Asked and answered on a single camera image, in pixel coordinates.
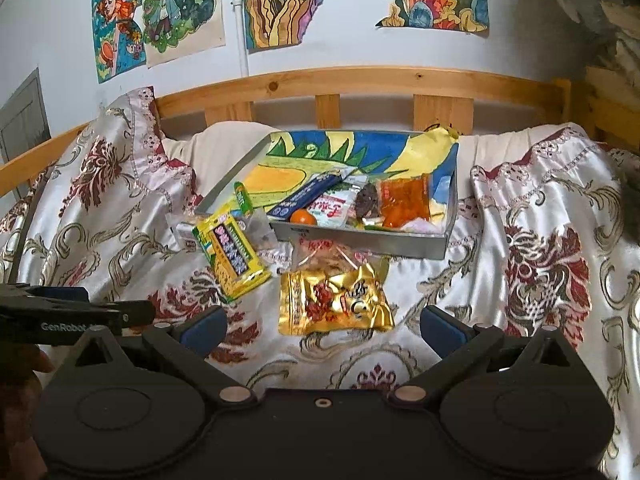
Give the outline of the operator hand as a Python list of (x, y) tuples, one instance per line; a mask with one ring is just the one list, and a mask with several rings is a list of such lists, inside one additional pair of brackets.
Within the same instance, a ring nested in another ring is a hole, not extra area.
[(1, 343), (1, 478), (43, 479), (47, 474), (32, 437), (32, 416), (42, 393), (37, 373), (54, 365), (34, 344)]

